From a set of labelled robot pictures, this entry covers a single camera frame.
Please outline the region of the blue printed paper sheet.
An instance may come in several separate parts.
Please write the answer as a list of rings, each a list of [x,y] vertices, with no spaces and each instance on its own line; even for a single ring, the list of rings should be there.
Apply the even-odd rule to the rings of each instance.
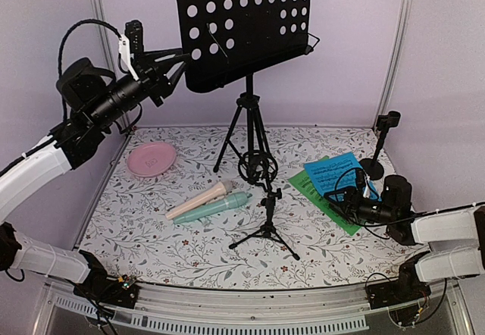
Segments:
[[[305,171],[321,196],[335,189],[355,187],[356,168],[362,169],[351,152],[304,164]]]

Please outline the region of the green paper sheet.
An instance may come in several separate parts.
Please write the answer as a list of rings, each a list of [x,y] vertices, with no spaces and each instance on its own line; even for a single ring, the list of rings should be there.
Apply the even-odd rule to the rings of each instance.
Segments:
[[[358,225],[349,224],[330,208],[328,202],[315,189],[308,173],[305,170],[300,171],[293,177],[289,178],[288,181],[298,192],[300,192],[305,198],[307,198],[323,214],[328,216],[348,235],[353,236],[360,230],[360,227]]]

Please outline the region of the black round-base mic stand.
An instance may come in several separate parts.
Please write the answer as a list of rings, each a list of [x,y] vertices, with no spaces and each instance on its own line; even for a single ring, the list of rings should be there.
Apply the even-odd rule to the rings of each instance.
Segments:
[[[401,114],[398,111],[390,111],[388,114],[382,114],[377,117],[375,130],[378,133],[378,139],[374,155],[371,158],[363,158],[359,161],[359,164],[371,180],[379,180],[383,177],[384,168],[378,161],[378,158],[389,130],[397,127],[400,119]]]

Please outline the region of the black tripod music stand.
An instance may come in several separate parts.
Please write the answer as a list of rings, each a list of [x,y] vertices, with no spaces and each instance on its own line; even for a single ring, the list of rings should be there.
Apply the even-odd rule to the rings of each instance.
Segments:
[[[208,93],[246,81],[231,122],[247,112],[248,148],[238,156],[246,167],[255,155],[270,152],[253,75],[314,51],[308,42],[310,0],[177,0],[177,10],[183,51],[191,57],[187,88]]]

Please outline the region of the black small tripod mic stand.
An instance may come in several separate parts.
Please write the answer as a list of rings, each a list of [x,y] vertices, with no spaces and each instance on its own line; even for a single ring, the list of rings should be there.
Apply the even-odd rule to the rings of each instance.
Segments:
[[[235,249],[249,239],[263,238],[285,246],[291,256],[296,261],[299,261],[300,256],[284,241],[277,232],[277,228],[273,222],[276,201],[282,198],[281,188],[273,190],[271,185],[278,173],[276,159],[266,151],[248,151],[239,158],[238,172],[245,182],[253,186],[261,187],[264,190],[265,197],[261,200],[261,205],[265,207],[266,220],[254,233],[249,234],[238,242],[231,243],[229,249]]]

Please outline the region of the mint green toy microphone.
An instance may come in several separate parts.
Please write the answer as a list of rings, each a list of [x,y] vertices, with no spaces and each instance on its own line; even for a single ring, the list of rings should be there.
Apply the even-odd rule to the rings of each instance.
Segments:
[[[245,193],[245,192],[233,193],[226,196],[224,199],[221,199],[216,202],[212,202],[207,205],[202,205],[198,208],[188,211],[182,214],[181,216],[174,218],[173,222],[174,224],[190,223],[193,221],[197,221],[198,219],[205,218],[207,216],[212,216],[213,214],[219,214],[223,211],[239,208],[247,204],[251,197],[252,197],[252,194],[250,193]]]

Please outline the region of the beige toy microphone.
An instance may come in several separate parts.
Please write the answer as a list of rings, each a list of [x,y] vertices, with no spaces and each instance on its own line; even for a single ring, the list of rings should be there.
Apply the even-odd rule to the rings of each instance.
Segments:
[[[191,211],[195,208],[198,208],[201,205],[204,205],[205,203],[211,201],[212,199],[226,195],[229,191],[233,189],[233,186],[234,184],[232,180],[221,181],[215,184],[212,188],[207,189],[203,193],[184,202],[182,205],[179,205],[176,208],[171,209],[165,215],[165,217],[169,220],[177,218],[188,211]]]

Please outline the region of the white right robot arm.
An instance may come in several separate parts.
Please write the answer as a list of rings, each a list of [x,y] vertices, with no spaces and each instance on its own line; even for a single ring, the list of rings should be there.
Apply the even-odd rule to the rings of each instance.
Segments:
[[[411,272],[392,286],[392,295],[407,302],[421,283],[476,277],[484,273],[484,204],[472,203],[418,214],[411,209],[411,184],[399,175],[384,180],[379,199],[370,197],[366,179],[357,174],[356,183],[324,194],[330,207],[347,221],[363,226],[383,225],[387,235],[403,246],[450,243],[449,249],[429,251],[408,260]]]

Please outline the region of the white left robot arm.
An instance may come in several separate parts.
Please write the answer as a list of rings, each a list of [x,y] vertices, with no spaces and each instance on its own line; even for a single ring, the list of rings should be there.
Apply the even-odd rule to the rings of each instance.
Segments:
[[[71,109],[31,150],[1,172],[1,269],[21,269],[82,283],[97,300],[113,292],[104,267],[87,252],[66,251],[15,230],[7,216],[47,183],[96,153],[111,125],[145,99],[157,106],[171,95],[191,57],[182,49],[137,52],[117,80],[88,58],[72,63],[56,87]]]

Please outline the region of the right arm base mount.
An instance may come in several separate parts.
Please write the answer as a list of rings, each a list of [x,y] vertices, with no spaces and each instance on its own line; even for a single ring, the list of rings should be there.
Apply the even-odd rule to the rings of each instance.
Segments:
[[[417,305],[414,314],[409,310],[395,310],[394,315],[389,313],[391,321],[401,328],[415,327],[429,320],[443,303],[447,280],[444,280],[444,291],[435,309],[423,317],[427,306],[430,304],[430,285],[418,279],[415,265],[430,251],[422,252],[412,256],[399,266],[399,273],[396,280],[391,280],[385,274],[374,272],[365,281],[365,292],[371,309],[402,305],[411,301],[423,299],[422,305]]]

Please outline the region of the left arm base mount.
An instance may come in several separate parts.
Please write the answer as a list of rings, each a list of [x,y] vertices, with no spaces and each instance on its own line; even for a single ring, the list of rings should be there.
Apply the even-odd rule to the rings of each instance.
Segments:
[[[96,306],[135,308],[140,291],[135,277],[126,274],[113,277],[92,253],[80,250],[76,254],[81,254],[87,261],[89,273],[82,283],[74,284],[74,295],[88,299]]]

